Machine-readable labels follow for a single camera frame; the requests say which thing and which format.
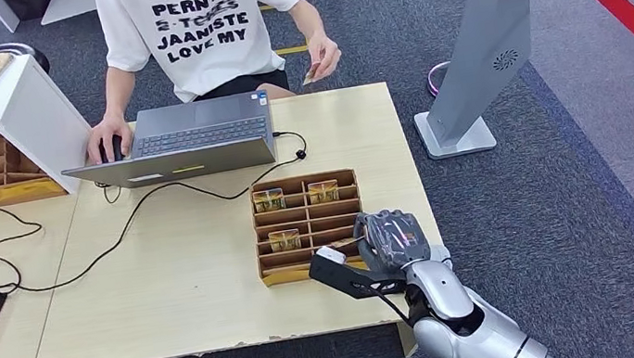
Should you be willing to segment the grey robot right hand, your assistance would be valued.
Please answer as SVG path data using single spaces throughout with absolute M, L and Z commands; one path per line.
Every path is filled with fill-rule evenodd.
M 394 274 L 414 261 L 431 258 L 431 248 L 412 213 L 381 210 L 359 213 L 353 236 L 361 259 L 373 272 Z

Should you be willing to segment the person's right hand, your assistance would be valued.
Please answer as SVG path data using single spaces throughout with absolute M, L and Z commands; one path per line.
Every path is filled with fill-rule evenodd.
M 133 130 L 129 123 L 123 116 L 109 114 L 90 131 L 87 142 L 88 158 L 93 164 L 102 163 L 104 160 L 99 148 L 103 147 L 105 161 L 113 162 L 116 160 L 117 151 L 122 156 L 128 155 L 131 152 L 132 143 Z

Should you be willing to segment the person's left hand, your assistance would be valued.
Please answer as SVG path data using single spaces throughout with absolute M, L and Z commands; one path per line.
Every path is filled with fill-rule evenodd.
M 311 66 L 307 76 L 311 83 L 318 82 L 336 70 L 342 54 L 336 42 L 331 40 L 325 32 L 315 33 L 307 44 L 307 50 L 311 56 Z

